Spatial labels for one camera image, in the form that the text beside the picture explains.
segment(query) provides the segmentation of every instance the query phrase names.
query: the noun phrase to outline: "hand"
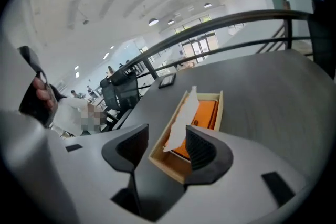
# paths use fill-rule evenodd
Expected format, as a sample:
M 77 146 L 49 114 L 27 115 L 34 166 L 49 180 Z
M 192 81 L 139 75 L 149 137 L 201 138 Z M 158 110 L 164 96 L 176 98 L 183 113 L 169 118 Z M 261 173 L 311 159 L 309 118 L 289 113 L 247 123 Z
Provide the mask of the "hand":
M 42 80 L 35 77 L 33 80 L 33 87 L 36 89 L 37 98 L 42 100 L 48 109 L 52 110 L 54 106 L 57 105 L 53 102 L 53 98 Z

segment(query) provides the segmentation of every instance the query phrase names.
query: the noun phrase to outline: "glass door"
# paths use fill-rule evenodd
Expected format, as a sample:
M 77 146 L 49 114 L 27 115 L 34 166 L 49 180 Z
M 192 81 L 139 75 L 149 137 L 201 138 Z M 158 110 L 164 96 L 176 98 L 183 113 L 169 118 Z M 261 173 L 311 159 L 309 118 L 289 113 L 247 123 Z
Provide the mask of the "glass door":
M 207 37 L 206 41 L 209 44 L 209 49 L 210 50 L 218 49 L 218 41 L 217 41 L 216 35 Z
M 208 43 L 206 42 L 206 39 L 201 39 L 199 41 L 202 52 L 208 52 L 209 51 L 209 46 Z
M 199 55 L 199 54 L 202 53 L 198 41 L 191 43 L 191 45 L 193 46 L 195 55 Z M 199 57 L 199 58 L 197 58 L 197 62 L 202 62 L 202 61 L 203 61 L 203 57 Z
M 194 53 L 194 50 L 193 50 L 193 47 L 191 46 L 190 43 L 186 44 L 186 45 L 182 45 L 183 47 L 183 50 L 184 50 L 184 53 L 187 57 L 192 57 L 195 55 Z M 192 62 L 193 65 L 197 64 L 197 61 L 196 60 L 191 60 L 189 62 Z

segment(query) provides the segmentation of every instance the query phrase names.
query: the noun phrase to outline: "table surface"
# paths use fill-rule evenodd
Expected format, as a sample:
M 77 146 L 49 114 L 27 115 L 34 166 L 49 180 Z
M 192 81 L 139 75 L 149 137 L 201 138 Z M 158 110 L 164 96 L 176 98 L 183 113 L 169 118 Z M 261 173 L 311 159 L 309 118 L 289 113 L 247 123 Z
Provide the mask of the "table surface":
M 98 105 L 104 100 L 103 96 L 98 96 L 91 104 Z
M 184 188 L 149 159 L 184 92 L 224 93 L 220 131 L 257 141 L 313 180 L 336 133 L 336 85 L 324 71 L 293 50 L 216 62 L 176 74 L 172 86 L 156 79 L 123 124 L 149 124 L 148 148 L 135 170 L 143 215 L 155 221 Z

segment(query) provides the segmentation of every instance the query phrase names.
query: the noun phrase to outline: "white cloth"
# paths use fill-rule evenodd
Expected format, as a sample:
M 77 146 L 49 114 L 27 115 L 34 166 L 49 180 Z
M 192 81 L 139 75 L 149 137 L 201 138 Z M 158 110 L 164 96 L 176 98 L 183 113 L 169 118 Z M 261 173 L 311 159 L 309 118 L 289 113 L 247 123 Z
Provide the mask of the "white cloth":
M 75 136 L 82 134 L 82 111 L 88 102 L 79 98 L 62 98 L 54 117 L 54 125 Z

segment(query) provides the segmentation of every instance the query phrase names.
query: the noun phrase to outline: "black rectangular slot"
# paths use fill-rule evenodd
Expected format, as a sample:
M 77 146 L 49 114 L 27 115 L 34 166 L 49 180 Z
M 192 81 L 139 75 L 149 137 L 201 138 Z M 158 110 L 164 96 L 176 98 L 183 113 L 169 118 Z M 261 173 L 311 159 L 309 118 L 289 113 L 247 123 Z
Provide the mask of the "black rectangular slot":
M 279 207 L 283 206 L 295 193 L 277 172 L 261 175 Z
M 82 148 L 82 146 L 79 144 L 76 144 L 76 145 L 66 146 L 65 148 L 67 149 L 68 152 L 71 152 L 71 151 L 75 151 L 75 150 Z

